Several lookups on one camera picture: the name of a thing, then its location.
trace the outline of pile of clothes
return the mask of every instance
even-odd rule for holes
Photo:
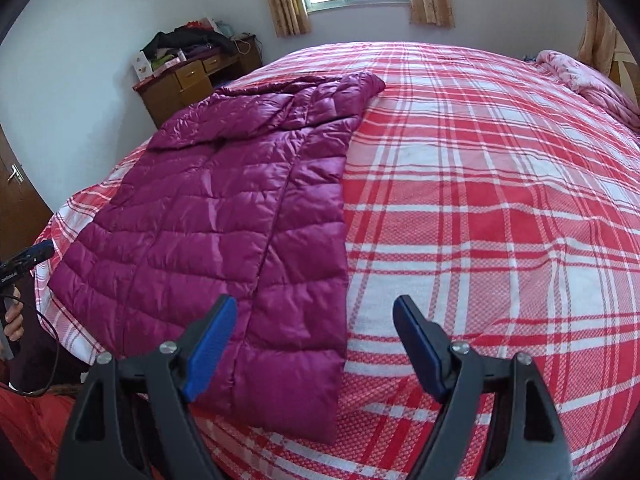
[[[151,63],[151,68],[156,70],[176,57],[180,57],[181,60],[197,59],[211,54],[211,50],[214,49],[220,49],[230,56],[238,52],[234,42],[229,38],[213,28],[203,27],[199,22],[194,22],[176,28],[168,34],[158,32],[142,52]]]

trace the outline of bolt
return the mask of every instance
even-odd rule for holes
[[[113,356],[109,352],[104,352],[95,359],[99,365],[107,365],[111,362]]]
[[[161,354],[173,354],[178,349],[178,345],[173,341],[165,341],[160,345]]]
[[[520,364],[523,364],[525,366],[529,366],[533,362],[533,357],[531,357],[526,352],[518,352],[516,354],[516,359]]]
[[[471,350],[471,345],[466,341],[454,341],[451,343],[451,349],[459,355],[467,355]]]

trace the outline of blue gripper pad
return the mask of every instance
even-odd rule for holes
[[[236,325],[236,300],[225,296],[217,314],[193,349],[186,365],[187,381],[182,388],[187,402],[193,402],[211,382],[218,362]]]
[[[394,302],[393,316],[396,332],[414,367],[420,386],[443,404],[449,396],[449,389],[442,380],[440,358],[416,319],[416,316],[422,317],[422,314],[408,296],[400,296]]]

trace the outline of door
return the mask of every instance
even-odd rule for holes
[[[51,216],[0,126],[0,260],[33,245]]]

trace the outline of white wall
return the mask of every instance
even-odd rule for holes
[[[31,0],[0,46],[0,124],[45,202],[103,179],[154,132],[130,58],[202,0]]]
[[[313,12],[313,32],[276,37],[267,0],[208,0],[208,13],[236,32],[254,32],[265,61],[308,46],[344,41],[420,41],[470,46],[507,56],[552,48],[575,54],[586,20],[585,0],[452,0],[456,28],[409,24],[407,6],[358,6]]]

